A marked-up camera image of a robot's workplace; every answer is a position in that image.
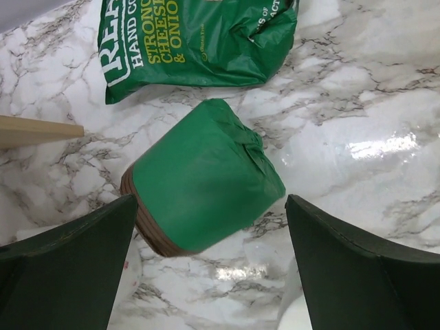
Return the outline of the green roll with picture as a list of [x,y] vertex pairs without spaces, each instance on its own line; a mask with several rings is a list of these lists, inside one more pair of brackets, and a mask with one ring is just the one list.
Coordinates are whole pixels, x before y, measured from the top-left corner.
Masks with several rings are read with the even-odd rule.
[[127,168],[136,228],[163,257],[191,256],[251,226],[285,195],[258,133],[204,100]]

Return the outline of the white dotted roll left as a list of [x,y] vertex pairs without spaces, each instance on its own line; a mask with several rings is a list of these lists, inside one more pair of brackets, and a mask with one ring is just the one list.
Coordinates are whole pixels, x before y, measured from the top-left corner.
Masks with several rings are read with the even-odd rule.
[[[32,228],[27,230],[18,230],[16,239],[22,241],[30,237],[34,237],[42,232],[57,228],[58,225],[51,225],[41,228]],[[140,252],[135,244],[134,237],[132,237],[128,252],[125,258],[120,283],[117,294],[114,300],[113,309],[115,309],[121,302],[129,299],[140,285],[142,277],[142,261]]]

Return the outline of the wooden shelf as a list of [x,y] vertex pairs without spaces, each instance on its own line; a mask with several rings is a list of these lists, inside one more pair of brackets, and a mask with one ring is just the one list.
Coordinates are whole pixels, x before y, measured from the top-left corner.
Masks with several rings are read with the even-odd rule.
[[1,149],[70,140],[84,134],[80,125],[1,116]]

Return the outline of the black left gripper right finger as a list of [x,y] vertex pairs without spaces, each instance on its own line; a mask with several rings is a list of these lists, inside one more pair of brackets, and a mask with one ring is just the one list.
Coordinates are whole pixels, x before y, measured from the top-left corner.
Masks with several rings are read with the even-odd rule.
[[285,204],[313,329],[438,329],[439,255],[383,239],[298,195]]

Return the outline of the green chips bag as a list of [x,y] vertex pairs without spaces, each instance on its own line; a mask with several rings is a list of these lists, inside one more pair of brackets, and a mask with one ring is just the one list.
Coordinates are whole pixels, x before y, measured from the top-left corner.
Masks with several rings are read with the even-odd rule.
[[98,58],[113,105],[147,85],[265,84],[294,44],[297,1],[103,1]]

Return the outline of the white dotted roll middle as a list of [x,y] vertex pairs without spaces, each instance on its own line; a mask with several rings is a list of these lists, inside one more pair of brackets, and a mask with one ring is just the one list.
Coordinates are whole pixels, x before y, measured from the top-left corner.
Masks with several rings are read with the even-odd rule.
[[296,259],[292,259],[278,310],[277,330],[312,330]]

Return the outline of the white dotted roll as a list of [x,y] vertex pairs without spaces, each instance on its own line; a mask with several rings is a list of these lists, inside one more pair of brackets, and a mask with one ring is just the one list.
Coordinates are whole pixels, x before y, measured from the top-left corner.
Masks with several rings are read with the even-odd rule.
[[296,259],[292,259],[278,310],[277,330],[312,330]]
[[[18,230],[16,239],[22,241],[30,237],[34,237],[42,232],[57,228],[58,225],[51,225],[41,228],[32,228],[27,230]],[[128,252],[125,258],[120,283],[117,294],[114,300],[113,309],[115,309],[121,302],[129,299],[140,285],[142,277],[142,261],[140,252],[135,244],[134,237],[132,237]]]

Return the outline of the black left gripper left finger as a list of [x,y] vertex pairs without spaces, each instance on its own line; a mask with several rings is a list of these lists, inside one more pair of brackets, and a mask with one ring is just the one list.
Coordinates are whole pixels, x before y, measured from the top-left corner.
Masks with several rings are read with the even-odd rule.
[[1,247],[1,328],[106,329],[137,211],[125,195]]

